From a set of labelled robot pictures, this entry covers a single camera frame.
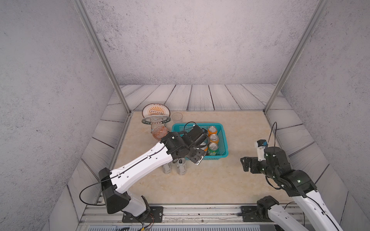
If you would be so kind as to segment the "green gold beer can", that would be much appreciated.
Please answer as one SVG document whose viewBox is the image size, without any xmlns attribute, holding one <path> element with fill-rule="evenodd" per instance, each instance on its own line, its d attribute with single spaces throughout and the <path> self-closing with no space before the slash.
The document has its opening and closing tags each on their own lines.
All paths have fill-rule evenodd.
<svg viewBox="0 0 370 231">
<path fill-rule="evenodd" d="M 208 150 L 208 144 L 203 142 L 201 145 L 200 145 L 200 149 L 202 149 L 203 151 L 207 152 Z"/>
</svg>

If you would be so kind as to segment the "silver drink can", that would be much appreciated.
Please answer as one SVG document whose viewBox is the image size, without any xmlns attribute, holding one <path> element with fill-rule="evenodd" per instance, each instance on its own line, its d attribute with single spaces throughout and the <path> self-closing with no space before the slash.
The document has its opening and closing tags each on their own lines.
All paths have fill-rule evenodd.
<svg viewBox="0 0 370 231">
<path fill-rule="evenodd" d="M 171 171 L 172 171 L 171 163 L 166 163 L 166 164 L 162 165 L 162 170 L 163 170 L 164 174 L 171 173 Z"/>
<path fill-rule="evenodd" d="M 185 158 L 179 158 L 176 162 L 177 172 L 179 175 L 185 175 L 187 172 L 187 165 Z"/>
</svg>

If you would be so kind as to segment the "teal plastic basket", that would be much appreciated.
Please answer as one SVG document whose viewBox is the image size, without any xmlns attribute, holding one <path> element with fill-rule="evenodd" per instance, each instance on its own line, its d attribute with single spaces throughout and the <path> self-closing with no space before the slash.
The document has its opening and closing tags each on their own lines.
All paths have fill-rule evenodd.
<svg viewBox="0 0 370 231">
<path fill-rule="evenodd" d="M 217 129 L 217 136 L 219 138 L 218 142 L 218 150 L 217 154 L 215 156 L 208 156 L 206 155 L 203 160 L 219 160 L 222 158 L 228 157 L 229 151 L 228 151 L 228 144 L 227 139 L 225 135 L 225 130 L 222 124 L 220 123 L 197 123 L 197 125 L 202 129 L 208 129 L 211 126 L 215 126 Z M 172 131 L 180 132 L 180 131 L 186 131 L 189 132 L 193 127 L 195 126 L 195 123 L 178 123 L 172 125 Z"/>
</svg>

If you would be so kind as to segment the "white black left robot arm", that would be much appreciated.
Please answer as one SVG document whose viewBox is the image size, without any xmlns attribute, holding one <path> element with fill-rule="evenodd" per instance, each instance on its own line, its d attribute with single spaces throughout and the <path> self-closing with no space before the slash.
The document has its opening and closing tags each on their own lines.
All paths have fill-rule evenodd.
<svg viewBox="0 0 370 231">
<path fill-rule="evenodd" d="M 144 196 L 136 196 L 129 188 L 158 167 L 174 160 L 187 158 L 196 165 L 206 155 L 202 150 L 209 139 L 206 129 L 194 125 L 190 131 L 169 132 L 149 151 L 130 163 L 110 170 L 99 171 L 99 184 L 108 214 L 129 213 L 138 220 L 145 220 L 151 208 Z"/>
</svg>

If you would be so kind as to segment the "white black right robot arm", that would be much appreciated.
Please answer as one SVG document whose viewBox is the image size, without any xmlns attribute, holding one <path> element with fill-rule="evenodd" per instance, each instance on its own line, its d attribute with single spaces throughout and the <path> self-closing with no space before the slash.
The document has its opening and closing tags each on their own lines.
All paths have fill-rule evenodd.
<svg viewBox="0 0 370 231">
<path fill-rule="evenodd" d="M 241 158 L 243 170 L 263 174 L 284 190 L 303 211 L 316 231 L 340 231 L 342 227 L 324 203 L 311 178 L 302 170 L 291 167 L 284 150 L 279 147 L 257 147 L 256 157 Z M 256 216 L 270 220 L 285 231 L 305 231 L 306 227 L 293 218 L 272 196 L 257 201 Z"/>
</svg>

